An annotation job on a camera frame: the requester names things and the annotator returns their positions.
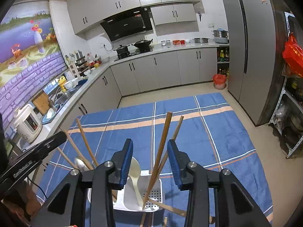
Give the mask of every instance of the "gray refrigerator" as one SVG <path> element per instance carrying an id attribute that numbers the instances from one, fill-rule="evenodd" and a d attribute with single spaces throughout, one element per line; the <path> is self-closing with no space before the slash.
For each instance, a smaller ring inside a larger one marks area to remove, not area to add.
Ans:
<path id="1" fill-rule="evenodd" d="M 267 123 L 280 95 L 286 41 L 283 0 L 223 0 L 229 36 L 228 91 L 257 126 Z"/>

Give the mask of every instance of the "cream-colored spoon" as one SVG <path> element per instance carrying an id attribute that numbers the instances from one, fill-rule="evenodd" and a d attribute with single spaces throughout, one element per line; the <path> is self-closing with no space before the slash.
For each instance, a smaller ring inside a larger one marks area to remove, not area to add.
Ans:
<path id="1" fill-rule="evenodd" d="M 140 165 L 138 161 L 134 157 L 132 157 L 128 175 L 131 177 L 131 180 L 133 182 L 134 191 L 136 193 L 139 207 L 143 205 L 143 199 L 138 189 L 138 179 L 140 177 L 140 174 L 141 174 Z"/>

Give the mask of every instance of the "white vase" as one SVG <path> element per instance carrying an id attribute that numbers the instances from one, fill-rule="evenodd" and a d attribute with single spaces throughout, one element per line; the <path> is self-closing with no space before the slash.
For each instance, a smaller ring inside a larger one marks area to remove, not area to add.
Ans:
<path id="1" fill-rule="evenodd" d="M 42 40 L 41 34 L 37 31 L 34 32 L 34 40 L 35 40 L 37 48 L 39 49 L 39 52 L 44 53 L 45 49 L 43 46 L 43 40 Z"/>

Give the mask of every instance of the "cutting board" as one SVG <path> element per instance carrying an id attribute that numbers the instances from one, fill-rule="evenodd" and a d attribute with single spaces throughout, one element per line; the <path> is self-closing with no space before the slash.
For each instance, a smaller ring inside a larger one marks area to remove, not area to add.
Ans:
<path id="1" fill-rule="evenodd" d="M 37 95 L 32 102 L 43 115 L 45 115 L 49 110 L 48 95 L 44 91 Z"/>

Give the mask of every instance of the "countertop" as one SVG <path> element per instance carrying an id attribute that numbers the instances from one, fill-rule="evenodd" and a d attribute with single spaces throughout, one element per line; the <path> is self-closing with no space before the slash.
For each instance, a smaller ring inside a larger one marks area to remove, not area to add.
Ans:
<path id="1" fill-rule="evenodd" d="M 72 107 L 76 104 L 78 99 L 85 93 L 85 91 L 90 87 L 90 85 L 95 82 L 98 77 L 104 73 L 110 66 L 113 66 L 115 64 L 119 64 L 128 60 L 133 60 L 136 58 L 152 55 L 152 54 L 159 54 L 163 52 L 168 51 L 176 51 L 176 50 L 184 50 L 184 49 L 195 49 L 195 48 L 209 48 L 209 47 L 226 47 L 229 46 L 229 44 L 218 44 L 213 41 L 208 42 L 207 44 L 196 44 L 196 43 L 190 43 L 185 45 L 170 45 L 170 46 L 161 46 L 161 44 L 156 44 L 153 46 L 153 51 L 134 55 L 131 57 L 127 57 L 121 60 L 117 60 L 117 56 L 110 57 L 110 61 L 108 63 L 102 64 L 101 66 L 97 67 L 91 74 L 88 76 L 87 82 L 77 91 L 74 93 L 74 95 L 67 101 L 67 103 L 61 108 L 61 110 L 58 112 L 58 114 L 55 116 L 52 122 L 49 124 L 45 124 L 42 126 L 42 130 L 40 134 L 37 136 L 37 138 L 31 143 L 30 146 L 27 146 L 23 149 L 30 149 L 34 145 L 38 144 L 39 142 L 42 142 L 46 138 L 50 137 L 55 133 L 60 123 L 64 120 L 65 116 L 68 114 L 68 112 L 72 109 Z"/>

